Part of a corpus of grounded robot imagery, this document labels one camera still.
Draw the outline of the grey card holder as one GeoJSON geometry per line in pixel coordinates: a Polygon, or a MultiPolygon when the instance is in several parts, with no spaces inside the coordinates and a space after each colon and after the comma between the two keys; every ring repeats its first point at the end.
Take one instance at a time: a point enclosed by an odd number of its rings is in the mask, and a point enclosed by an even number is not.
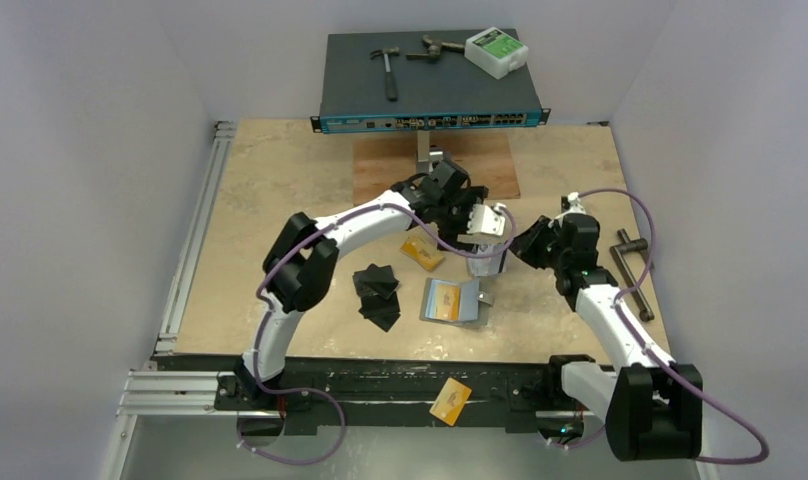
{"type": "Polygon", "coordinates": [[[452,282],[428,278],[418,313],[422,321],[480,328],[487,325],[494,304],[492,285],[484,279],[452,282]]]}

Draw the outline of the black credit card stack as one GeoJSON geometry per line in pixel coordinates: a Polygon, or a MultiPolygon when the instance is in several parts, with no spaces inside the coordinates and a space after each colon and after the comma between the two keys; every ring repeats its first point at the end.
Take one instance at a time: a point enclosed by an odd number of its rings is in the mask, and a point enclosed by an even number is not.
{"type": "Polygon", "coordinates": [[[352,275],[360,299],[358,312],[384,332],[389,332],[401,314],[397,290],[399,280],[390,265],[369,264],[352,275]]]}

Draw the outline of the single orange credit card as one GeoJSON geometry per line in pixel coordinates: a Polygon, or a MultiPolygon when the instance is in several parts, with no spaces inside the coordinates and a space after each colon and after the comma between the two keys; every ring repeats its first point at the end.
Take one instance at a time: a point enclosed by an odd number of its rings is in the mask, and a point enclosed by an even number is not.
{"type": "Polygon", "coordinates": [[[447,426],[454,426],[470,398],[472,389],[448,378],[429,409],[429,413],[447,426]]]}

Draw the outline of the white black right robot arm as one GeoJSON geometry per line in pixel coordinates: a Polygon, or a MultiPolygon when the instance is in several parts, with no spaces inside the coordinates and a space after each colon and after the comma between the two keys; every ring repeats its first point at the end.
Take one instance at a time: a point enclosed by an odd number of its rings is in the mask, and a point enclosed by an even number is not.
{"type": "Polygon", "coordinates": [[[525,264],[553,272],[557,292],[594,332],[615,371],[609,376],[591,360],[566,362],[542,379],[543,397],[556,407],[576,399],[600,417],[620,461],[695,459],[702,376],[675,362],[627,308],[617,280],[598,262],[599,235],[594,217],[572,212],[539,217],[511,245],[525,264]]]}

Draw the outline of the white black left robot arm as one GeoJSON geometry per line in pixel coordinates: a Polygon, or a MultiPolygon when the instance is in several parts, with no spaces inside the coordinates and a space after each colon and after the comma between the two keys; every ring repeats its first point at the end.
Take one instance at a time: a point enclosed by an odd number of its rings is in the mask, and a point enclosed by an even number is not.
{"type": "Polygon", "coordinates": [[[472,257],[457,238],[470,233],[474,213],[489,193],[488,187],[472,184],[461,166],[443,159],[431,172],[396,182],[344,212],[316,218],[298,212],[289,217],[262,263],[265,277],[255,295],[263,315],[235,368],[240,397],[255,409],[275,402],[275,378],[285,369],[298,323],[328,294],[339,260],[388,235],[431,226],[437,228],[432,235],[440,246],[472,257]]]}

